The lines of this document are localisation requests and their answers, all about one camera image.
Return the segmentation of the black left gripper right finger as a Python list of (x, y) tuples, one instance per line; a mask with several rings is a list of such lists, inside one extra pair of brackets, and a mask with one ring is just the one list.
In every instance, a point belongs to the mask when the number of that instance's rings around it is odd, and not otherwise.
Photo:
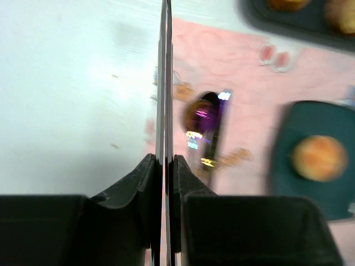
[(303, 197), (218, 196), (174, 157), (175, 251), (183, 265), (342, 265), (320, 209)]

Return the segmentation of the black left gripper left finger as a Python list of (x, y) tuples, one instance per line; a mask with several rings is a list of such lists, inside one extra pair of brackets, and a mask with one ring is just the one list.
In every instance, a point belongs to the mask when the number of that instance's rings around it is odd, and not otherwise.
[(101, 193), (1, 196), (2, 265), (159, 263), (159, 174), (147, 154)]

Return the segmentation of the round orange bun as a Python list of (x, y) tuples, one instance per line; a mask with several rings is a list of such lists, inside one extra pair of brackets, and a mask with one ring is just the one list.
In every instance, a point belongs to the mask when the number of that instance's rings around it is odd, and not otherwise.
[(339, 178), (348, 165), (348, 153), (343, 144), (330, 136), (313, 135), (300, 141), (291, 153), (295, 171), (315, 182)]

